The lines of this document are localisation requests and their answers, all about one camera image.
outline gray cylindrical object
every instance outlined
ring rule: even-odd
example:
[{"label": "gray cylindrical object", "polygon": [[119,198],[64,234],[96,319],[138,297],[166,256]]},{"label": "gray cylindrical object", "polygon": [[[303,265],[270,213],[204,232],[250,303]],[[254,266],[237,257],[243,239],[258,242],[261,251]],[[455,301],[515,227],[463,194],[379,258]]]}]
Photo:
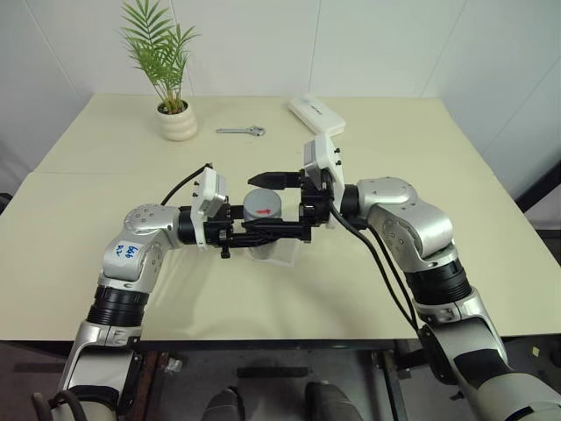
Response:
[{"label": "gray cylindrical object", "polygon": [[[280,218],[282,201],[276,192],[269,189],[255,189],[244,197],[244,221],[259,218]],[[250,247],[249,251],[255,259],[264,260],[270,257],[274,243],[258,247]]]}]

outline white rectangular object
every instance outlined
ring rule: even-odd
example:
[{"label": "white rectangular object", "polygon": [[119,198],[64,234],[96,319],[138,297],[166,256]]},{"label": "white rectangular object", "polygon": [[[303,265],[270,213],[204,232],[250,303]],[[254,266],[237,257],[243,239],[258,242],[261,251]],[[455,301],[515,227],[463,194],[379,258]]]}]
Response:
[{"label": "white rectangular object", "polygon": [[288,101],[291,110],[315,134],[335,136],[342,133],[345,122],[334,110],[312,95],[302,95]]}]

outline metal wrench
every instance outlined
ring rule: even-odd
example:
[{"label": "metal wrench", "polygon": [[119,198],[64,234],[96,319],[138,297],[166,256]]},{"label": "metal wrench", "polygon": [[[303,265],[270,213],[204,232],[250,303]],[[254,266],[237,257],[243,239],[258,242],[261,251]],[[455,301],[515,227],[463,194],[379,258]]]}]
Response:
[{"label": "metal wrench", "polygon": [[266,133],[266,130],[263,127],[252,125],[251,127],[246,127],[245,129],[218,129],[217,133],[247,133],[253,136],[263,136]]}]

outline potted plant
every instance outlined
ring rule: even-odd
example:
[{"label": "potted plant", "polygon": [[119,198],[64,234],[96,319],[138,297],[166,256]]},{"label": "potted plant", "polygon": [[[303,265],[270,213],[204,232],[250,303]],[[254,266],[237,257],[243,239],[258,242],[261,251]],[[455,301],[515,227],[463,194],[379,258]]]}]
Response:
[{"label": "potted plant", "polygon": [[181,98],[181,83],[187,65],[186,48],[194,33],[194,26],[185,32],[173,25],[166,15],[167,8],[159,8],[160,1],[136,0],[136,7],[124,3],[123,18],[129,23],[121,28],[129,56],[145,72],[161,103],[156,108],[161,129],[168,139],[183,141],[192,138],[197,123],[192,106]]}]

